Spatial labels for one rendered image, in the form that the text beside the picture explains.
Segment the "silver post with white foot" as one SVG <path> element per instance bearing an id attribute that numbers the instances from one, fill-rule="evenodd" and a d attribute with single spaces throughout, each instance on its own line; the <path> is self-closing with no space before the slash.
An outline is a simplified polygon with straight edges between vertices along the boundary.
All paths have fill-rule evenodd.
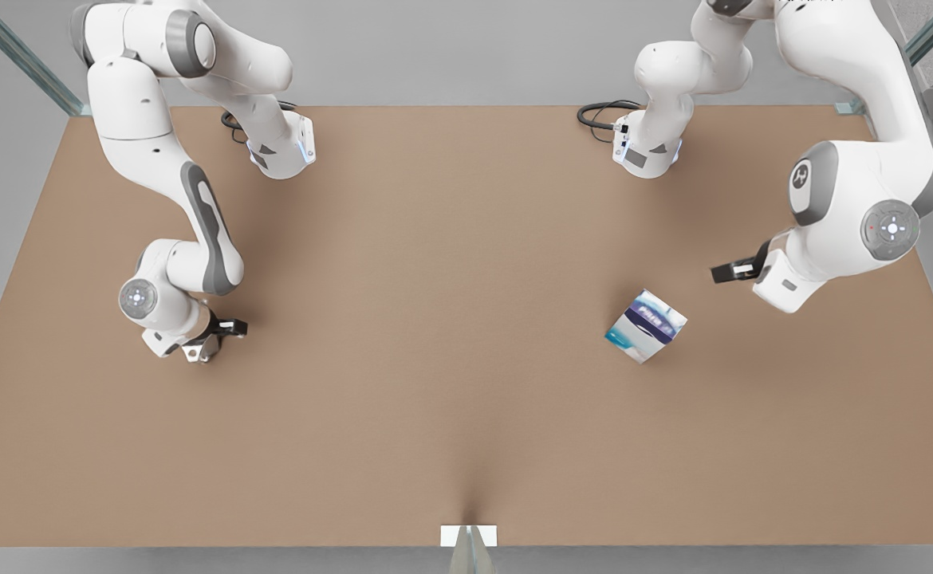
<path id="1" fill-rule="evenodd" d="M 453 548 L 449 574 L 497 574 L 488 551 L 497 545 L 496 525 L 442 525 L 440 545 Z"/>

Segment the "white blue printed box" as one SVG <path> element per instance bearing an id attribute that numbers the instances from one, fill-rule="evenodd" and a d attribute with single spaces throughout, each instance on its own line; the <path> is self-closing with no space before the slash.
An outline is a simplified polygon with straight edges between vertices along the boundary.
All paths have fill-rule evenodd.
<path id="1" fill-rule="evenodd" d="M 605 333 L 605 338 L 642 364 L 666 348 L 686 323 L 682 313 L 645 289 Z"/>

